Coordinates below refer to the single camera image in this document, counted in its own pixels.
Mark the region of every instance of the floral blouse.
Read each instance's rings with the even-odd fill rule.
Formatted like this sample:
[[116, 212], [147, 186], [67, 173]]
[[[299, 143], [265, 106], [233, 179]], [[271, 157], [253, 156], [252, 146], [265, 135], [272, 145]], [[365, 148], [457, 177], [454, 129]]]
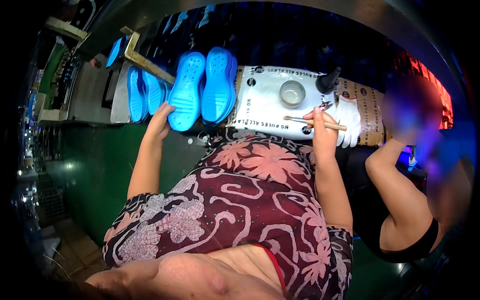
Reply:
[[105, 235], [107, 267], [176, 253], [256, 244], [294, 299], [343, 299], [352, 236], [327, 227], [316, 200], [311, 146], [224, 129], [170, 192], [127, 201]]

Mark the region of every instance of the blue rubber insole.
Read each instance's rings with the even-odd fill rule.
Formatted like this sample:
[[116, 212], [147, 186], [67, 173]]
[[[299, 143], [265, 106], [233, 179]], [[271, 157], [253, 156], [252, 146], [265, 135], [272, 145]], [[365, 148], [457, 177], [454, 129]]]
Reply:
[[165, 100], [166, 85], [147, 71], [142, 71], [142, 76], [145, 83], [148, 113], [153, 116]]
[[176, 108], [168, 115], [175, 131], [190, 129], [200, 115], [199, 81], [205, 72], [205, 57], [192, 52], [179, 62], [177, 79], [168, 97], [168, 104]]
[[223, 48], [213, 47], [208, 53], [207, 81], [202, 96], [202, 117], [207, 122], [217, 122], [229, 105], [231, 64], [231, 54]]
[[124, 36], [116, 40], [112, 45], [112, 50], [107, 58], [107, 63], [105, 68], [110, 67], [120, 56], [120, 47], [123, 46], [123, 43], [127, 40], [128, 36]]
[[127, 74], [128, 108], [133, 122], [145, 119], [147, 111], [145, 97], [138, 86], [139, 72], [136, 67], [130, 67]]
[[229, 77], [228, 77], [228, 80], [230, 82], [230, 89], [231, 89], [230, 101], [228, 103], [227, 109], [225, 110], [223, 115], [220, 117], [220, 119], [218, 119], [218, 121], [216, 121], [216, 122], [204, 122], [204, 124], [207, 125], [207, 126], [215, 127], [218, 124], [220, 124], [229, 115], [229, 113], [232, 111], [233, 107], [235, 106], [235, 101], [237, 99], [237, 94], [235, 92], [234, 81], [235, 81], [235, 77], [237, 76], [238, 63], [237, 63], [237, 59], [234, 56], [231, 56], [231, 57], [232, 57], [232, 66], [230, 68]]

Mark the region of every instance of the floor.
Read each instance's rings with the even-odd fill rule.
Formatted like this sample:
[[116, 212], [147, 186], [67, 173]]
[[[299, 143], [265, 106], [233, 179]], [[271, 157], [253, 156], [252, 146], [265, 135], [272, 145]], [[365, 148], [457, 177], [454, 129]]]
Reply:
[[[64, 188], [72, 218], [97, 245], [126, 201], [127, 188], [146, 126], [64, 127], [63, 161], [47, 164], [54, 183]], [[203, 156], [205, 148], [188, 145], [170, 132], [164, 142], [160, 191], [171, 189]], [[404, 285], [409, 264], [390, 264], [354, 241], [353, 277], [347, 300], [394, 299]]]

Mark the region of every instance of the blue shoe sole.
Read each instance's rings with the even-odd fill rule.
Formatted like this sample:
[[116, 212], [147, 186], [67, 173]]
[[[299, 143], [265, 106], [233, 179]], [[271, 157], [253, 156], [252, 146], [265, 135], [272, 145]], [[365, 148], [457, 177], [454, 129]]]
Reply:
[[166, 99], [167, 85], [147, 71], [142, 71], [142, 76], [145, 83], [145, 99], [148, 113], [153, 116]]
[[127, 74], [128, 108], [135, 123], [143, 121], [147, 114], [145, 97], [138, 87], [139, 72], [136, 67], [130, 67]]
[[230, 97], [230, 101], [229, 101], [229, 104], [228, 104], [228, 107], [227, 109], [225, 110], [225, 112], [223, 113], [223, 115], [220, 117], [220, 119], [218, 119], [218, 121], [216, 122], [205, 122], [204, 121], [204, 124], [207, 125], [207, 126], [210, 126], [210, 127], [215, 127], [217, 126], [218, 124], [220, 124], [226, 117], [228, 117], [228, 115], [230, 114], [230, 112], [232, 111], [233, 107], [235, 106], [235, 102], [237, 100], [237, 94], [235, 92], [235, 85], [234, 85], [234, 81], [235, 81], [235, 77], [237, 75], [237, 68], [238, 68], [238, 63], [237, 63], [237, 59], [232, 56], [232, 66], [230, 68], [230, 73], [229, 73], [229, 77], [228, 77], [228, 80], [229, 82], [231, 83], [230, 84], [230, 89], [231, 89], [231, 97]]
[[123, 43], [125, 43], [127, 38], [128, 36], [123, 36], [113, 43], [112, 50], [110, 51], [110, 54], [107, 58], [107, 63], [105, 64], [105, 68], [110, 67], [114, 62], [117, 61], [120, 56], [120, 47], [123, 46]]
[[190, 129], [200, 115], [199, 82], [205, 72], [205, 57], [192, 52], [180, 60], [177, 79], [168, 97], [168, 104], [176, 108], [168, 115], [175, 131]]
[[208, 53], [207, 81], [202, 96], [202, 117], [206, 122], [217, 122], [229, 105], [231, 57], [230, 52], [220, 47], [213, 47]]

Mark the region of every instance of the metal frame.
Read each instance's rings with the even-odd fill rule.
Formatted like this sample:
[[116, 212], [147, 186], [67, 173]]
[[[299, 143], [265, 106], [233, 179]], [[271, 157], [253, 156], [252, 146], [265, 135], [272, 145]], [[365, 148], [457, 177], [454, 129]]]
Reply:
[[86, 31], [80, 30], [77, 27], [54, 17], [48, 17], [44, 26], [45, 28], [58, 32], [61, 35], [71, 37], [77, 41], [84, 41], [88, 36]]
[[120, 55], [121, 58], [127, 60], [132, 65], [139, 67], [142, 70], [145, 70], [154, 76], [165, 80], [170, 84], [175, 83], [175, 77], [168, 74], [157, 65], [140, 55], [138, 52], [135, 51], [135, 47], [137, 46], [138, 39], [140, 38], [140, 34], [131, 30], [128, 27], [123, 27], [120, 30], [123, 34], [128, 35], [128, 40], [126, 42], [126, 46], [124, 48], [123, 53]]

